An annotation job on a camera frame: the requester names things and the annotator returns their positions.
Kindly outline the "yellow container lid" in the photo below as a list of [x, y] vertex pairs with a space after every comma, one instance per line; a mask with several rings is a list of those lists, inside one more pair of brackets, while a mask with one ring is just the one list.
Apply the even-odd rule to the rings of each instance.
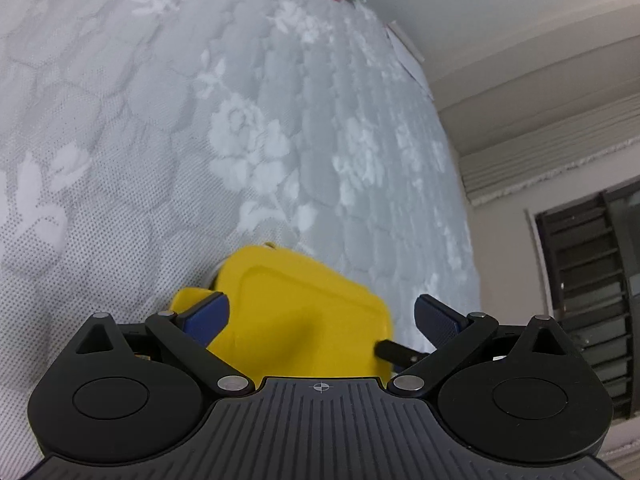
[[268, 376], [392, 376], [390, 363], [374, 355], [374, 345], [393, 335], [383, 300], [313, 258], [243, 247], [224, 260], [212, 287], [180, 289], [171, 310], [184, 312], [213, 292], [227, 296], [230, 316], [207, 349], [255, 384]]

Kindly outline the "dark slatted shelf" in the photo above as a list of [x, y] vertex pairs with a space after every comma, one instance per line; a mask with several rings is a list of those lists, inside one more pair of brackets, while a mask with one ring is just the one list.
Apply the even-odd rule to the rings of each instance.
[[639, 181], [535, 217], [551, 310], [612, 398], [639, 413]]

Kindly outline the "white paper sheet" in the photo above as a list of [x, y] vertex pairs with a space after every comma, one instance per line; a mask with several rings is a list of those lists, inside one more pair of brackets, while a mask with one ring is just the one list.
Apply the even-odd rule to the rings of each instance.
[[422, 64], [424, 56], [410, 39], [408, 34], [399, 26], [396, 21], [386, 24], [387, 36], [390, 38], [394, 52], [398, 61], [406, 72], [418, 83], [431, 101], [434, 96], [430, 85], [427, 82]]

